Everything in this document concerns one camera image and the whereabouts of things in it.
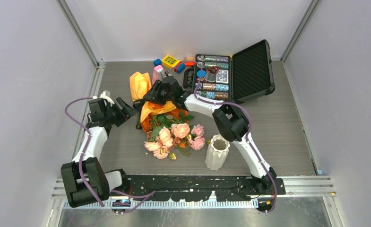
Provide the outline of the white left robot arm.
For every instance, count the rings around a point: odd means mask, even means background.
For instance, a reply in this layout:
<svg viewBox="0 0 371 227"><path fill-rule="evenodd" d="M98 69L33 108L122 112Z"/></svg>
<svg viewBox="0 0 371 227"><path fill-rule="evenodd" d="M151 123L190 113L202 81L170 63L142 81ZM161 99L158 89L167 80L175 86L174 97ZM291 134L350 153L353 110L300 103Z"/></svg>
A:
<svg viewBox="0 0 371 227"><path fill-rule="evenodd" d="M87 123L65 114L84 130L84 138L78 153L60 172L70 207L77 208L98 202L100 205L112 191L123 196L129 192L130 183L122 169L104 172L99 162L103 146L113 126L121 126L137 113L136 109L120 97L115 100L104 91L100 96L86 97L89 112Z"/></svg>

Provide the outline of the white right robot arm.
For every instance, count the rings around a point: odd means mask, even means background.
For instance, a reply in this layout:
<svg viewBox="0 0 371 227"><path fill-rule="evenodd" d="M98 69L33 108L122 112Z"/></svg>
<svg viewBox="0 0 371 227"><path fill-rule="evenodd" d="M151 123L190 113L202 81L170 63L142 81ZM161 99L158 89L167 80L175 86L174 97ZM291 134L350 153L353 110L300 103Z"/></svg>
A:
<svg viewBox="0 0 371 227"><path fill-rule="evenodd" d="M217 101L192 94L183 90L173 76L157 80L141 100L159 105L170 101L178 109L212 117L220 135L235 145L247 162L251 176L256 179L256 191L267 194L276 187L276 173L252 138L250 115L233 100Z"/></svg>

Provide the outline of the black printed ribbon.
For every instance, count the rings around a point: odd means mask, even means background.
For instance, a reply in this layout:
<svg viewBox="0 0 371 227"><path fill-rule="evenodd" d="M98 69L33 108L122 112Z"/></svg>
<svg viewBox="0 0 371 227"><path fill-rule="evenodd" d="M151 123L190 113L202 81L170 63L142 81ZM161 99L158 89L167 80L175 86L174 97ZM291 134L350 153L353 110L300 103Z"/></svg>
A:
<svg viewBox="0 0 371 227"><path fill-rule="evenodd" d="M141 130L141 112L142 112L142 107L144 106L146 100L145 99L139 99L133 102L133 108L138 111L138 119L137 119L137 125L136 129Z"/></svg>

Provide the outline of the orange flower bouquet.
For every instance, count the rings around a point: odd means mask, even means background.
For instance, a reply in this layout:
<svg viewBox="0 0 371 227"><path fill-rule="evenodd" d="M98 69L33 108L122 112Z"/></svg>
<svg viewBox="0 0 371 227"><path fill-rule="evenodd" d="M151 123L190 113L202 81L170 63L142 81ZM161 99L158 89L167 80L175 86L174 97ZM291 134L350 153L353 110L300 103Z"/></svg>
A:
<svg viewBox="0 0 371 227"><path fill-rule="evenodd" d="M157 159L177 158L175 150L188 156L190 150L199 151L207 143L204 127L191 125L194 116L175 107L171 101L164 105L142 100L152 88L148 73L135 72L129 78L131 98L140 110L139 126L147 134L144 147Z"/></svg>

